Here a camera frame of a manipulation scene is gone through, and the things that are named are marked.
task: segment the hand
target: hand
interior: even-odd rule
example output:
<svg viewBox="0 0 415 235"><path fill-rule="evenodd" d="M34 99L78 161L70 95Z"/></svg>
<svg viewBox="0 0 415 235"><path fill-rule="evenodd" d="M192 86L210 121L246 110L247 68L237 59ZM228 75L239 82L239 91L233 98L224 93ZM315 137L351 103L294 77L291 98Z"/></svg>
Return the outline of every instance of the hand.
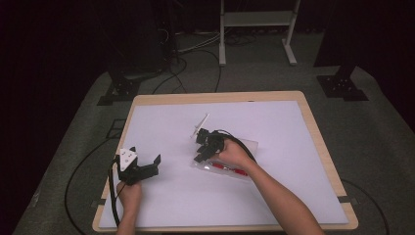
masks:
<svg viewBox="0 0 415 235"><path fill-rule="evenodd" d="M125 182L119 182L116 191L124 207L124 216L126 214L137 215L142 198L141 181L130 186L125 185Z"/></svg>
<svg viewBox="0 0 415 235"><path fill-rule="evenodd" d="M241 169L245 169L248 163L253 162L239 144L230 139L225 139L224 144L222 152L216 154L215 158Z"/></svg>

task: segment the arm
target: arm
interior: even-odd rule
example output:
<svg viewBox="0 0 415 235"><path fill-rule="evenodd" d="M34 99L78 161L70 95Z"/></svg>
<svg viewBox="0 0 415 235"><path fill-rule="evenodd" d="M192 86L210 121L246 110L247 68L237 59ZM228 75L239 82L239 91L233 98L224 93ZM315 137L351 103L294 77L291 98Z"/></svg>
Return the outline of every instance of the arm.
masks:
<svg viewBox="0 0 415 235"><path fill-rule="evenodd" d="M131 186L124 186L124 184L124 182L119 182L116 186L119 199L121 200L124 208L124 213L116 234L132 235L135 234L135 221L137 220L138 211L140 210L142 196L141 182L135 183Z"/></svg>
<svg viewBox="0 0 415 235"><path fill-rule="evenodd" d="M275 218L288 234L324 234L308 207L289 189L272 178L231 140L218 157L243 169L253 180Z"/></svg>

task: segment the dark background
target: dark background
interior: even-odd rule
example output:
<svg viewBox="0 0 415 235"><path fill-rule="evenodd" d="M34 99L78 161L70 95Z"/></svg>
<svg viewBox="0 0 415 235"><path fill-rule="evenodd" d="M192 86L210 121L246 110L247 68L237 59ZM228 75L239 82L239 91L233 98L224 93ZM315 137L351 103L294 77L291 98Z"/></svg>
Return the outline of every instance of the dark background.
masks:
<svg viewBox="0 0 415 235"><path fill-rule="evenodd" d="M130 39L130 28L140 27L124 21L120 14L125 9L115 2L136 4L137 12L148 5L144 0L0 2L1 94L6 107L0 187L3 233L13 232L95 79L119 52L135 50L125 40ZM183 7L173 5L177 30L218 30L219 1L179 2ZM236 10L240 3L240 10L247 11L293 7L293 1L286 0L228 0L226 9ZM326 29L315 65L337 66L352 58L378 80L415 129L413 13L409 0L303 0L296 31ZM154 17L164 14L157 8Z"/></svg>

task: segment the red pen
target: red pen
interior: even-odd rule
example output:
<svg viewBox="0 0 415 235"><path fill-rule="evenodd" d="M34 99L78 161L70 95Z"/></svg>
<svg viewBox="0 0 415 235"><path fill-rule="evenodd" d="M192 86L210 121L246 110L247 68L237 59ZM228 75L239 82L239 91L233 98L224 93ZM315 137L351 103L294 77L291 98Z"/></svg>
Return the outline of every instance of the red pen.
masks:
<svg viewBox="0 0 415 235"><path fill-rule="evenodd" d="M217 164L217 163L209 163L210 165L216 167L216 168L220 168L220 169L226 169L226 170L231 170L234 171L237 174L241 174L241 175L245 175L248 176L248 174L246 172L244 172L242 169L238 169L238 168L230 168L226 165L223 164Z"/></svg>

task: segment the floor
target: floor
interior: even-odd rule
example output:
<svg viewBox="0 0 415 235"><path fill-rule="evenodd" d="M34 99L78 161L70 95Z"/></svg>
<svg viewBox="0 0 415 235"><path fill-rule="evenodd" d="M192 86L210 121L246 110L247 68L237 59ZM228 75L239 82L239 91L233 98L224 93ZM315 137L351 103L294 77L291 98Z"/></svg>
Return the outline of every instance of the floor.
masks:
<svg viewBox="0 0 415 235"><path fill-rule="evenodd" d="M314 114L326 146L353 208L359 226L352 231L327 234L385 234L382 209L391 234L413 234L415 230L415 135L383 95L376 80L360 68L351 79L369 101L345 102L327 98L316 76L334 74L338 68L315 68L323 33L297 33L292 47L298 64L290 66L281 45L282 34L257 35L244 46L227 46L227 65L219 68L217 45L208 52L182 55L187 67L176 78L168 71L142 82L139 94L205 93L299 90ZM193 46L205 37L180 35L180 48ZM179 72L184 62L173 62ZM85 234L92 229L96 204L107 179L117 139L106 136L115 119L126 119L131 102L97 106L110 87L105 72L90 88L15 234L78 234L67 215Z"/></svg>

